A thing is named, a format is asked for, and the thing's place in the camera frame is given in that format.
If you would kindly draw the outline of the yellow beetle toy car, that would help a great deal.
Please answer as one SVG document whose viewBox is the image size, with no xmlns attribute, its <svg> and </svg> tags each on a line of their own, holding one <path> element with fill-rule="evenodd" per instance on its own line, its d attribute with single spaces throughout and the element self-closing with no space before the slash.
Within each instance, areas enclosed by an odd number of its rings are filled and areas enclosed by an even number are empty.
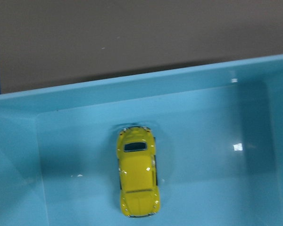
<svg viewBox="0 0 283 226">
<path fill-rule="evenodd" d="M 155 141 L 145 126 L 127 127 L 118 134 L 120 209 L 127 217 L 148 217 L 160 210 Z"/>
</svg>

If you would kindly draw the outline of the light blue plastic bin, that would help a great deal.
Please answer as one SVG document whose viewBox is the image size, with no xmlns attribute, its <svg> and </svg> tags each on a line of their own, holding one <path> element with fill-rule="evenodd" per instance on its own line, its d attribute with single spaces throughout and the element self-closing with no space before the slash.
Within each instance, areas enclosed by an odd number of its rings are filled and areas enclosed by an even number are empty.
<svg viewBox="0 0 283 226">
<path fill-rule="evenodd" d="M 152 129 L 160 211 L 119 204 Z M 0 226 L 283 226 L 283 55 L 0 95 Z"/>
</svg>

